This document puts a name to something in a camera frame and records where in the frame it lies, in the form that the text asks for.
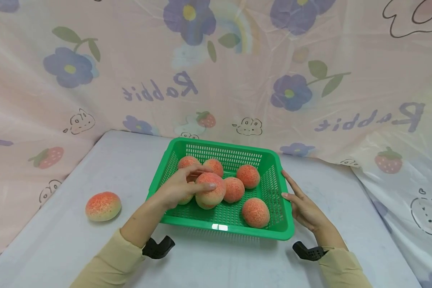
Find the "rainbow print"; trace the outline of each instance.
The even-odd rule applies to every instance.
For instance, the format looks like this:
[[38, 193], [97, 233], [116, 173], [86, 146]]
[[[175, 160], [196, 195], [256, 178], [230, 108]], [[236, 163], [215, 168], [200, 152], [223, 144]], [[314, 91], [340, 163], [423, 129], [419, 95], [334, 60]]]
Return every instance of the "rainbow print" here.
[[240, 43], [234, 47], [237, 54], [255, 54], [259, 51], [259, 27], [246, 10], [226, 1], [211, 1], [211, 9], [218, 27], [227, 29], [240, 37]]

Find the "basket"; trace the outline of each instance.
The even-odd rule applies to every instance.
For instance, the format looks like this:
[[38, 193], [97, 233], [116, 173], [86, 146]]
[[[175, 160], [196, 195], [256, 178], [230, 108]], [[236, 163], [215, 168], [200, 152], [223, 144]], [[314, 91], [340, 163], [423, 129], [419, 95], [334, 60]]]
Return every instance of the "basket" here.
[[[160, 161], [147, 198], [177, 171], [179, 160], [187, 155], [197, 158], [201, 163], [210, 158], [218, 159], [224, 167], [223, 178], [234, 177], [243, 164], [253, 165], [258, 169], [261, 181], [256, 188], [246, 189], [240, 201], [232, 204], [222, 201], [210, 210], [201, 209], [194, 197], [188, 204], [168, 210], [161, 223], [275, 240], [288, 240], [293, 236], [291, 205], [281, 196], [288, 189], [281, 174], [280, 158], [268, 149], [183, 137], [173, 139]], [[270, 211], [270, 221], [265, 228], [249, 227], [241, 215], [243, 204], [252, 197], [262, 199]]]

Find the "person's left hand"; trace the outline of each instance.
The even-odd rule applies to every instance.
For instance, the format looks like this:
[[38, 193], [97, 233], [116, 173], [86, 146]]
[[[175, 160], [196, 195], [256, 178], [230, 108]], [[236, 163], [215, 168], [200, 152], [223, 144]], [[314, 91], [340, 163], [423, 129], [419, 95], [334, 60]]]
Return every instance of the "person's left hand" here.
[[155, 192], [154, 197], [169, 210], [176, 208], [178, 202], [189, 195], [213, 191], [216, 188], [214, 183], [189, 184], [187, 182], [189, 176], [204, 172], [213, 172], [213, 170], [198, 164], [179, 169]]

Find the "white table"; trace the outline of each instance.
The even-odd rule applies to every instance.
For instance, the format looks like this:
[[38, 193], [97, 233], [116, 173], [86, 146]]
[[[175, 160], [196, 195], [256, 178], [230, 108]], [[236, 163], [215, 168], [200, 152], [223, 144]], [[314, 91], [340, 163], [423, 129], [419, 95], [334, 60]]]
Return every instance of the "white table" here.
[[[0, 288], [67, 288], [144, 202], [168, 142], [107, 132], [0, 256]], [[349, 168], [285, 155], [281, 160], [340, 230], [374, 287], [420, 287]], [[122, 211], [114, 221], [94, 224], [84, 215], [85, 204], [103, 191], [119, 195]], [[298, 240], [316, 245], [299, 224], [286, 242], [165, 224], [152, 237], [165, 235], [176, 246], [162, 260], [146, 260], [126, 287], [325, 287], [318, 264], [292, 251]]]

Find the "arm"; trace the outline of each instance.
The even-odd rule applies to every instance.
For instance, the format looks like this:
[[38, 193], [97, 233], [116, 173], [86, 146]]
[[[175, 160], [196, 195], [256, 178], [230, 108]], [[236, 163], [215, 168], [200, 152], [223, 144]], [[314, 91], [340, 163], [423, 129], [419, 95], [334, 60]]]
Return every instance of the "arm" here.
[[109, 242], [83, 268], [70, 288], [121, 288], [144, 260], [142, 249], [168, 209], [188, 196], [213, 190], [212, 183], [188, 184], [189, 175], [211, 172], [194, 165], [178, 170], [117, 230]]
[[315, 236], [317, 244], [327, 253], [318, 261], [330, 288], [371, 288], [357, 258], [347, 249], [339, 231], [296, 182], [282, 171], [294, 194], [282, 193], [291, 201], [293, 217]]

